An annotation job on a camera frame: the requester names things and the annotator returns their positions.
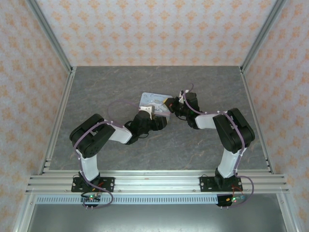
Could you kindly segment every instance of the patterned wall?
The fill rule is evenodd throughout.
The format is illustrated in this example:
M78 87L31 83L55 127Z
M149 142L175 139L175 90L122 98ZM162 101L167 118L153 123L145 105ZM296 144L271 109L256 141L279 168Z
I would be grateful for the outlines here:
M241 65L275 0L39 0L71 65Z
M288 0L246 73L278 173L309 230L309 4Z
M25 0L0 1L0 231L43 159L67 73Z

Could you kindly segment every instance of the robotic arm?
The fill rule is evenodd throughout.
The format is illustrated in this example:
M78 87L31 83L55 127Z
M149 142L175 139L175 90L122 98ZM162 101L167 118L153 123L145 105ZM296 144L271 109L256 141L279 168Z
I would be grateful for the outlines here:
M112 122L107 121L107 123L96 127L87 134L76 147L76 152L81 157L81 170L79 172L79 181L74 180L74 184L79 185L78 187L81 187L83 190L89 188L81 175L81 171L83 171L85 178L92 184L99 184L101 177L97 166L97 153L108 140L130 145L136 142L141 135L148 134L149 131L159 131L163 129L168 123L167 118L156 117L153 113L153 106L140 107L140 111L134 119L128 121L124 126L116 126ZM105 120L101 115L94 114L74 129L70 134L70 140L73 146L86 131L103 121Z
M233 108L223 113L205 114L199 109L197 95L188 90L186 90L186 93L181 91L176 98L166 99L164 104L177 117L185 116L191 128L196 130L216 129L219 134L224 147L222 160L215 171L215 176L200 177L201 191L230 192L233 191L233 186L242 190L240 177L237 176L237 165L240 156L255 139L255 135L239 109ZM100 177L97 167L97 153L108 140L130 145L136 142L141 135L148 134L149 131L162 130L168 123L167 118L155 117L153 112L152 106L141 107L134 119L128 121L124 126L116 126L112 122L106 121L105 124L96 127L87 134L76 147L76 152L80 155L81 159L81 170L79 177L73 178L71 191L89 191L91 188L87 182L91 182L94 186L101 186L102 183L107 183L106 186L101 186L106 188L106 190L109 185L113 186L113 177ZM70 135L73 146L90 128L104 121L100 115L95 114L77 127ZM83 171L86 180L81 175L81 171ZM226 197L221 205L227 205L225 199Z
M223 156L221 163L215 171L215 177L213 179L207 178L206 183L203 182L205 186L201 187L201 190L214 191L217 189L218 191L230 191L232 185L235 184L238 186L240 178L236 178L234 175L237 160L239 155L242 156L242 153L255 139L252 128L239 109L233 108L225 113L232 118L244 140L245 148L242 153L240 153L242 150L241 139L228 118L220 113L205 114L201 112L198 106L196 93L188 92L188 90L186 93L180 91L178 97L168 98L165 100L164 104L172 113L175 113L177 117L185 116L188 125L193 129L217 129L224 147Z

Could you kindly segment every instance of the mounting plate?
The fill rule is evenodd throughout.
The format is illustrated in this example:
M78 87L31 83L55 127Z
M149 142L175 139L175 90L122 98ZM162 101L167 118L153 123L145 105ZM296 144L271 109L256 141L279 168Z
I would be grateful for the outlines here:
M220 189L217 185L217 183L214 180L214 176L201 176L199 178L199 186L201 189L201 192L232 192L232 185L235 187L238 187L242 189L241 179L238 177L235 177L233 181L229 180L228 184L223 185Z
M115 186L115 177L100 177L99 184L103 183L100 187L103 189L108 190L109 192L114 191ZM83 177L74 177L71 192L99 192L99 189L94 189L92 191L93 187L89 186L87 183L85 183Z

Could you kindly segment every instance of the table surface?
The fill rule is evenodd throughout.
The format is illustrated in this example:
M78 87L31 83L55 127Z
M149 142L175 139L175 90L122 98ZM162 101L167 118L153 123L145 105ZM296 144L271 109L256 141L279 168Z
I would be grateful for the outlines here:
M194 83L200 109L208 112L238 108L255 132L240 169L266 169L265 156L248 97L236 66L113 66L77 67L52 157L51 170L77 170L70 133L95 113L108 119L107 106L125 99L139 104L143 92L178 96ZM120 123L132 120L137 109L116 103L111 116ZM108 141L98 153L100 170L215 169L223 146L216 130L194 130L172 115L161 131L151 131L132 145Z

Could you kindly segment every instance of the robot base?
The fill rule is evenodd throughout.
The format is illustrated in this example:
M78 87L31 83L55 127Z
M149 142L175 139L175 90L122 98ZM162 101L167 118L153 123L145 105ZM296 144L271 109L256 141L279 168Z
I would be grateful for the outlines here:
M199 178L199 186L201 192L233 192L239 191L237 188L233 189L232 186L242 189L241 179L234 175L229 178L223 178L218 169L216 169L215 176L201 176Z
M81 176L80 172L79 176L73 178L71 192L99 192L100 190L88 185L84 178ZM103 189L108 190L109 192L114 191L115 178L114 177L101 177L100 174L91 181L92 184L99 186Z

